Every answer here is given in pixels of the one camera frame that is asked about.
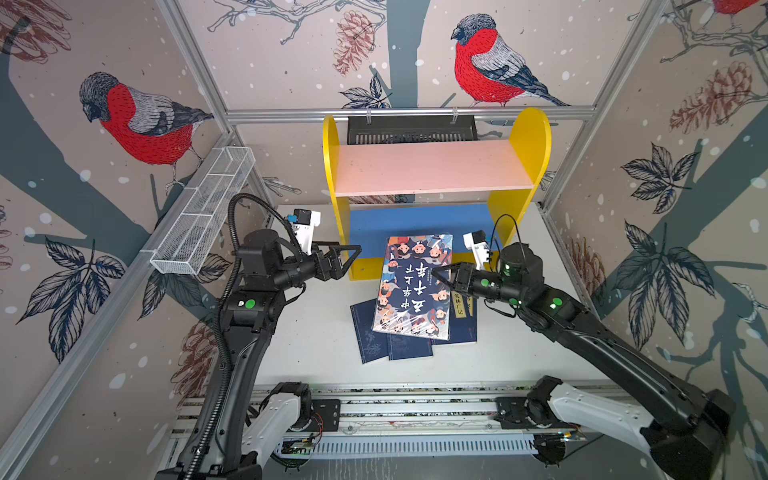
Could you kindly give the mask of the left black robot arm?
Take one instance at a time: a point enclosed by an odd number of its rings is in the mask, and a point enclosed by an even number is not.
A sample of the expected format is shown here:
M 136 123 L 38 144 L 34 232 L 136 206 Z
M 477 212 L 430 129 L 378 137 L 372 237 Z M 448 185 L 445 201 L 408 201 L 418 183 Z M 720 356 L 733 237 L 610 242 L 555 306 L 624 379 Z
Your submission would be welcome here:
M 159 479 L 259 479 L 284 434 L 311 422 L 311 393 L 301 382 L 279 383 L 250 419 L 255 379 L 291 302 L 287 290 L 305 290 L 311 279 L 343 278 L 362 251 L 313 242 L 303 252 L 294 237 L 271 229 L 253 231 L 234 245 L 233 284 L 213 322 L 218 369 L 187 445 L 175 466 L 157 472 Z

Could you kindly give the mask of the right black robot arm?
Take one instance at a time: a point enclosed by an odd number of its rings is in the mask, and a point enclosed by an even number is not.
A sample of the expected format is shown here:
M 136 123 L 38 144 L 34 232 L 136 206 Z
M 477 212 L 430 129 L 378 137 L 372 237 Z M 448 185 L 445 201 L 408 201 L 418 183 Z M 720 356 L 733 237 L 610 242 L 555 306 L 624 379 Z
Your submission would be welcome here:
M 452 292 L 511 306 L 513 317 L 579 355 L 634 400 L 618 402 L 544 376 L 522 406 L 497 414 L 504 427 L 587 427 L 636 448 L 672 479 L 710 479 L 725 469 L 720 461 L 729 444 L 734 401 L 657 366 L 579 301 L 547 285 L 543 262 L 528 245 L 505 247 L 495 271 L 453 263 L 432 274 Z

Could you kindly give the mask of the illustrated colourful cover book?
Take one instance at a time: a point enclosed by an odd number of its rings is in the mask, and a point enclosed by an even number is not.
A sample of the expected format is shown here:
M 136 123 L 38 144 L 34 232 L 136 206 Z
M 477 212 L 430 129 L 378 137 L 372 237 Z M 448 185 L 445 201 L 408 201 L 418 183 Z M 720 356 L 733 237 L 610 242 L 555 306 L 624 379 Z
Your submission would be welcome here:
M 389 238 L 372 330 L 447 340 L 451 293 L 432 270 L 450 264 L 452 254 L 451 234 Z

